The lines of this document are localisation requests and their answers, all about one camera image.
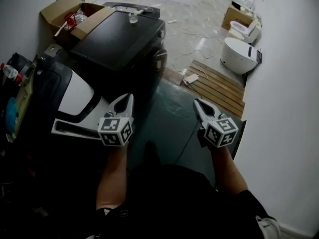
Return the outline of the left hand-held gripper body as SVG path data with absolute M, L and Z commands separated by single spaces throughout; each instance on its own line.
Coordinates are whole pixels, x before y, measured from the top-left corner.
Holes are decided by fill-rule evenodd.
M 98 124 L 98 135 L 105 146 L 125 146 L 133 134 L 132 111 L 116 114 L 108 111 Z

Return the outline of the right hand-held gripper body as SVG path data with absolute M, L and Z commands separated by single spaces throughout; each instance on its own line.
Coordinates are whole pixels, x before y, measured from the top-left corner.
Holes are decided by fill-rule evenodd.
M 208 143 L 216 148 L 233 143 L 238 132 L 238 127 L 232 118 L 213 119 L 201 123 L 197 138 L 201 147 Z

